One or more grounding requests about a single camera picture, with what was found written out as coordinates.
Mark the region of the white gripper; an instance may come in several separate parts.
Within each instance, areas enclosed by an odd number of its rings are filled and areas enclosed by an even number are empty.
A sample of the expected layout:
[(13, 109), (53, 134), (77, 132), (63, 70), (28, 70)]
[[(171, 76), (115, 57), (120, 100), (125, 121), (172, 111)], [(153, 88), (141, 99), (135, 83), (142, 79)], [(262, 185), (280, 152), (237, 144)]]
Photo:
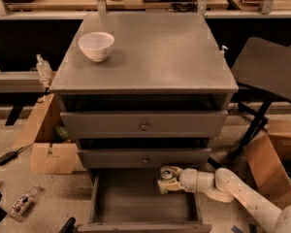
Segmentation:
[(195, 169), (182, 169), (173, 166), (172, 170), (175, 176), (179, 176), (178, 180), (158, 181), (159, 189), (162, 194), (170, 191), (184, 190), (185, 192), (195, 193), (197, 191), (198, 171)]

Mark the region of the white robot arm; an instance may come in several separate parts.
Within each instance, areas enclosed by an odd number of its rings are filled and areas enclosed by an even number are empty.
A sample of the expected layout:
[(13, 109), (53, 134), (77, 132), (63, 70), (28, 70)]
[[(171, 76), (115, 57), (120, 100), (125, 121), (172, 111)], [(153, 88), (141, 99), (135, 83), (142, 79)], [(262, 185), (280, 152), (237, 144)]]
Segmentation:
[(219, 168), (210, 173), (164, 166), (157, 183), (162, 194), (183, 190), (202, 192), (210, 199), (224, 203), (237, 199), (267, 233), (291, 233), (291, 205), (280, 209), (229, 169)]

